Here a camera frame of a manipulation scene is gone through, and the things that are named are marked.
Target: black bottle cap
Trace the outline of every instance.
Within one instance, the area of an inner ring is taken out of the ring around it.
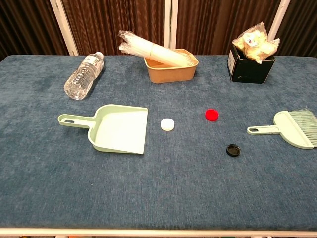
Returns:
[[[230,144],[227,147],[227,154],[231,157],[237,157],[238,155],[240,155],[240,151],[240,147],[235,144]]]

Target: brush handle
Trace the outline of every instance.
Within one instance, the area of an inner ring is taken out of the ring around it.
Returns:
[[[262,125],[262,126],[248,127],[247,133],[250,135],[269,135],[269,134],[279,134],[281,133],[281,131],[275,125]]]

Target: green dustpan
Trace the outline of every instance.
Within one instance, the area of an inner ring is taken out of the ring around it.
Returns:
[[[122,105],[104,105],[93,117],[62,114],[61,125],[88,128],[88,139],[103,152],[143,154],[148,109]]]

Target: brush bristles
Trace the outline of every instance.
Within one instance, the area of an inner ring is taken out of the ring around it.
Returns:
[[[317,147],[317,118],[315,115],[307,109],[289,112],[289,114],[313,146]]]

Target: water bottle label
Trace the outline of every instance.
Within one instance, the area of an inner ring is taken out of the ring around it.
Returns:
[[[85,57],[83,63],[91,63],[93,64],[96,68],[99,68],[102,66],[100,59],[94,56],[87,56]]]

